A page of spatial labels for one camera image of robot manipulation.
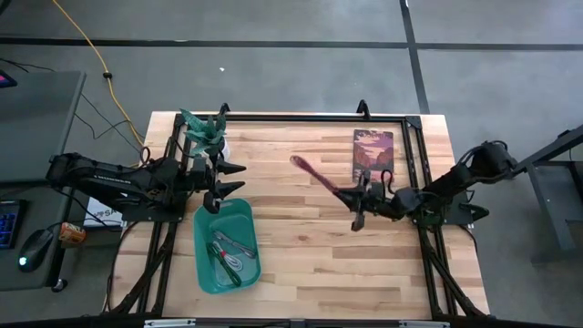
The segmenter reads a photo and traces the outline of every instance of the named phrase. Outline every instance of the butcher block tabletop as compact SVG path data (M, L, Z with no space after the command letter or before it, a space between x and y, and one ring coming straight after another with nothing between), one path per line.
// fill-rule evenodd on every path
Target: butcher block tabletop
M175 115L152 113L145 142L152 158L162 156ZM421 119L431 173L437 179L455 164L445 117L424 115ZM339 186L351 186L355 129L394 133L393 189L408 186L399 124L228 119L228 162L244 165L247 170L221 180L246 182L229 198L243 198L252 206L262 275L255 285L240 292L211 295L200 289L192 217L202 204L202 193L195 194L179 224L163 316L430 319L418 234L410 220L392 222L368 214L364 228L353 232L353 213L289 161L291 155L301 156ZM413 133L411 138L415 166L420 168ZM418 180L423 185L422 177ZM144 270L152 227L149 222L139 223L121 246L113 284L114 306ZM476 307L487 313L474 243L456 226L444 226L444 236L451 273ZM152 280L148 309L155 299L158 274ZM437 278L436 284L445 309L441 279Z

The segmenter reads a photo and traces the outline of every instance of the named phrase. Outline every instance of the green toy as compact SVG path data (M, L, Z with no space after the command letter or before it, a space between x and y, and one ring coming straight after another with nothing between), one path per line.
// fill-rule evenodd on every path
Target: green toy
M200 120L186 109L180 109L188 126L185 132L186 138L197 143L196 147L190 151L190 155L197 155L205 151L211 156L218 155L225 145L224 136L227 127L227 119L224 115L217 116L215 124L212 116L207 122Z

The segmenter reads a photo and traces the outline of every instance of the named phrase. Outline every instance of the gray table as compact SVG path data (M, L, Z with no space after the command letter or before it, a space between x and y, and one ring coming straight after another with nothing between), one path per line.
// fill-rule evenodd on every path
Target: gray table
M0 194L28 185L45 184L52 155L65 148L85 74L81 72L14 75L18 86L0 89ZM18 252L36 230L82 219L84 211L50 188L27 190L7 200L27 200L15 247L0 250L0 291L53 286L59 278L64 250L55 238L45 260L33 272L17 268Z

